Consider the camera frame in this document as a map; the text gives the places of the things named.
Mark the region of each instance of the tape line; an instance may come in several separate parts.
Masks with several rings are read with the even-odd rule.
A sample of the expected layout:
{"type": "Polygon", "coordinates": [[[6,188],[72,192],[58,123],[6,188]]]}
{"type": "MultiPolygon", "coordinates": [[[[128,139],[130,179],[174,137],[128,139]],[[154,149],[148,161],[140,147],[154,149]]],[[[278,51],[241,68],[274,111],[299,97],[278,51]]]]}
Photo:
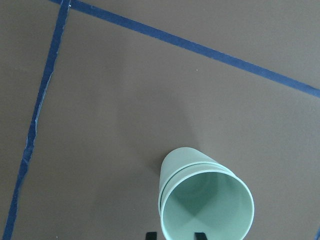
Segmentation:
{"type": "Polygon", "coordinates": [[[314,240],[320,240],[320,227],[314,236],[314,240]]]}
{"type": "Polygon", "coordinates": [[[23,184],[24,178],[28,172],[29,162],[34,151],[35,140],[37,136],[37,126],[38,126],[38,118],[41,110],[42,103],[44,101],[46,91],[48,88],[48,84],[51,78],[52,73],[54,72],[55,62],[58,56],[58,50],[61,43],[61,38],[64,32],[64,28],[66,25],[66,20],[70,8],[71,0],[62,0],[60,10],[58,13],[58,17],[55,24],[55,29],[53,32],[53,37],[48,53],[48,57],[46,60],[46,64],[43,71],[43,76],[41,80],[41,84],[39,87],[38,96],[35,102],[33,115],[31,119],[31,123],[29,126],[28,135],[26,138],[25,148],[22,155],[22,160],[19,167],[19,172],[17,176],[17,180],[14,187],[14,192],[12,196],[12,201],[8,213],[8,217],[6,220],[6,225],[4,228],[4,233],[2,236],[2,240],[10,240],[12,237],[12,233],[14,230],[15,222],[17,219],[17,211],[18,211],[18,200],[20,188],[23,184]]]}
{"type": "MultiPolygon", "coordinates": [[[[59,0],[50,0],[54,3],[59,3],[59,0]]],[[[103,10],[93,5],[89,5],[79,0],[71,0],[71,8],[82,13],[91,15],[93,17],[108,21],[110,23],[122,26],[124,28],[136,31],[138,33],[159,39],[166,43],[178,46],[180,48],[184,48],[186,50],[192,51],[194,53],[206,56],[208,58],[220,61],[222,63],[228,64],[230,66],[236,67],[241,70],[245,70],[247,72],[256,74],[263,78],[272,80],[274,82],[286,85],[293,89],[302,91],[304,93],[313,95],[315,97],[320,98],[320,89],[314,88],[308,84],[303,82],[294,80],[290,77],[284,76],[282,74],[276,73],[274,71],[268,70],[261,66],[255,65],[253,63],[241,60],[234,56],[228,55],[226,53],[214,50],[212,48],[200,45],[196,42],[192,42],[181,38],[179,36],[175,36],[168,32],[156,29],[154,27],[145,25],[143,23],[131,20],[129,18],[117,15],[115,13],[109,12],[107,10],[103,10]]]]}

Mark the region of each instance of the cup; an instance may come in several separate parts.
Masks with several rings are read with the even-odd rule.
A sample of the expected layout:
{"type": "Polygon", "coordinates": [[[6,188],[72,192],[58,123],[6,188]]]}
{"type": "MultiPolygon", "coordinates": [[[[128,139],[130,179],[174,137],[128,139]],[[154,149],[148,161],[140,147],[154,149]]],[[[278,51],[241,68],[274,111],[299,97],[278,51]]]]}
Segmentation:
{"type": "Polygon", "coordinates": [[[166,240],[242,240],[254,218],[246,184],[202,152],[181,147],[163,160],[158,210],[166,240]]]}

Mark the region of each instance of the brown surface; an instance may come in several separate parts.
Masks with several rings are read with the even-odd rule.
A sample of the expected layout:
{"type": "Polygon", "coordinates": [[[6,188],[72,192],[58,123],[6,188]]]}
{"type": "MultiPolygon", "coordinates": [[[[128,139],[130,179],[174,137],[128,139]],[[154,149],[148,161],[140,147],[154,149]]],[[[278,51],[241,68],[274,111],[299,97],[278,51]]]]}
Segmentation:
{"type": "Polygon", "coordinates": [[[0,233],[5,227],[59,6],[0,2],[0,233]]]}
{"type": "Polygon", "coordinates": [[[85,0],[320,89],[317,0],[85,0]]]}
{"type": "MultiPolygon", "coordinates": [[[[12,14],[27,14],[6,4],[12,14]]],[[[1,124],[3,136],[11,134],[11,142],[1,138],[7,156],[1,216],[9,209],[58,11],[58,5],[43,5],[52,17],[39,18],[48,37],[30,36],[45,42],[30,46],[43,50],[31,68],[34,79],[16,70],[1,74],[1,97],[14,96],[17,111],[1,106],[1,119],[12,118],[1,124]],[[25,85],[26,94],[26,82],[8,83],[22,76],[33,83],[25,85]],[[20,123],[15,114],[22,115],[20,123]]],[[[22,36],[16,39],[21,42],[8,40],[2,51],[23,66],[9,51],[25,49],[22,36]]],[[[319,109],[316,97],[71,10],[12,239],[138,240],[157,231],[163,240],[160,165],[182,146],[199,149],[246,182],[256,207],[246,240],[312,239],[320,219],[319,109]]]]}

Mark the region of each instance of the black object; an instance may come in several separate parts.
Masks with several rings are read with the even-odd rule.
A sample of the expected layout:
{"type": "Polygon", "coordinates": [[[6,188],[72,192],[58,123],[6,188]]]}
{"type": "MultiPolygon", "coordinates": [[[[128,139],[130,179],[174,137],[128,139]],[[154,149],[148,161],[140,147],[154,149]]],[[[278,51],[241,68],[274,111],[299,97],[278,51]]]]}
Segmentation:
{"type": "Polygon", "coordinates": [[[150,231],[145,234],[145,240],[157,240],[157,232],[150,231]]]}
{"type": "Polygon", "coordinates": [[[195,240],[208,240],[207,236],[204,232],[195,232],[194,238],[195,238],[195,240]]]}

